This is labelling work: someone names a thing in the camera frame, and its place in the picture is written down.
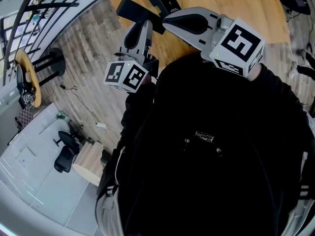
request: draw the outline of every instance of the wooden table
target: wooden table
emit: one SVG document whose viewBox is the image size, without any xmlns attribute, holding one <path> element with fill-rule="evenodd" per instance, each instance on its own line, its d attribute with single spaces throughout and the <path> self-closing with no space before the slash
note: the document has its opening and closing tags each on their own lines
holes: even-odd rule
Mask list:
<svg viewBox="0 0 315 236">
<path fill-rule="evenodd" d="M 117 9 L 121 0 L 111 0 Z M 149 0 L 133 0 L 150 11 L 158 14 Z M 218 14 L 226 14 L 232 19 L 241 18 L 260 32 L 266 43 L 289 42 L 288 27 L 285 21 L 283 7 L 279 0 L 177 0 L 181 8 L 205 7 Z M 132 22 L 121 18 L 122 25 L 127 28 Z M 172 61 L 196 51 L 170 32 L 164 35 L 154 32 L 153 46 L 150 53 L 159 59 L 160 67 L 165 67 Z"/>
<path fill-rule="evenodd" d="M 29 55 L 22 49 L 18 50 L 15 57 L 15 62 L 21 66 L 25 72 L 29 72 L 31 75 L 31 83 L 35 90 L 35 102 L 34 107 L 38 108 L 41 104 L 41 92 L 38 82 L 38 78 L 31 62 Z"/>
</svg>

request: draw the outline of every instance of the black object on table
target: black object on table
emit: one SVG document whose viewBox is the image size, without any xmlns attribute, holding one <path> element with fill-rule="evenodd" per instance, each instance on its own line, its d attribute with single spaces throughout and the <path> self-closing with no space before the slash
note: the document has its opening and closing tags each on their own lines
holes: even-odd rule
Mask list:
<svg viewBox="0 0 315 236">
<path fill-rule="evenodd" d="M 161 13 L 159 16 L 161 18 L 165 18 L 169 14 L 180 10 L 181 7 L 179 6 L 176 0 L 149 0 L 153 6 L 159 7 Z"/>
</svg>

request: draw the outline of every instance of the black sleeve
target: black sleeve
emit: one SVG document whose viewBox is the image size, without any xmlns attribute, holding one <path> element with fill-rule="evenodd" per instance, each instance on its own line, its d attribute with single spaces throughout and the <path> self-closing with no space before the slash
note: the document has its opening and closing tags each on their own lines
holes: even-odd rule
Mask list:
<svg viewBox="0 0 315 236">
<path fill-rule="evenodd" d="M 144 119 L 153 106 L 155 84 L 141 85 L 136 93 L 130 93 L 126 99 L 126 111 L 123 115 L 121 139 L 117 149 L 121 150 L 133 141 Z"/>
<path fill-rule="evenodd" d="M 263 104 L 273 103 L 276 106 L 275 111 L 280 111 L 281 115 L 290 122 L 292 130 L 297 136 L 296 139 L 300 141 L 304 151 L 313 152 L 315 141 L 309 127 L 307 114 L 291 87 L 283 83 L 263 64 L 261 73 L 251 84 L 256 96 Z"/>
<path fill-rule="evenodd" d="M 153 106 L 156 85 L 141 85 L 136 93 L 130 93 L 126 99 L 126 111 L 123 115 L 121 139 L 113 150 L 110 161 L 106 164 L 97 190 L 97 200 L 102 197 L 108 186 L 115 182 L 115 170 L 121 150 L 130 144 L 137 134 L 144 119 Z"/>
</svg>

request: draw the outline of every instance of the wooden stool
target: wooden stool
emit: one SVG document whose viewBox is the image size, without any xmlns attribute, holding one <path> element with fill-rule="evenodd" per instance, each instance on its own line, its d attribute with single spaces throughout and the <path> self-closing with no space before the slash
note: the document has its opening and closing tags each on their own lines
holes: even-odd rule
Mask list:
<svg viewBox="0 0 315 236">
<path fill-rule="evenodd" d="M 86 142 L 72 164 L 75 171 L 87 181 L 98 186 L 103 174 L 103 166 L 100 162 L 104 146 L 98 142 L 92 144 Z"/>
<path fill-rule="evenodd" d="M 49 61 L 42 65 L 38 65 L 46 60 Z M 19 92 L 27 105 L 33 105 L 36 108 L 39 107 L 41 104 L 40 87 L 53 78 L 57 76 L 62 76 L 65 72 L 64 56 L 62 51 L 58 48 L 53 48 L 48 55 L 39 58 L 34 62 L 31 62 L 28 54 L 20 49 L 16 53 L 15 63 L 21 68 L 21 71 L 17 71 L 16 77 Z M 39 82 L 36 73 L 42 71 L 49 66 L 54 73 Z"/>
</svg>

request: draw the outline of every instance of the person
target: person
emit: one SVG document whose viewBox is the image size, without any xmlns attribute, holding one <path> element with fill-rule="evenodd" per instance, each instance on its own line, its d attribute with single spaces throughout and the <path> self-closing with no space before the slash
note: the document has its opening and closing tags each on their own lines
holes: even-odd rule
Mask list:
<svg viewBox="0 0 315 236">
<path fill-rule="evenodd" d="M 246 79 L 200 53 L 129 94 L 122 126 L 97 193 L 110 236 L 281 235 L 314 153 L 290 86 L 263 64 Z"/>
</svg>

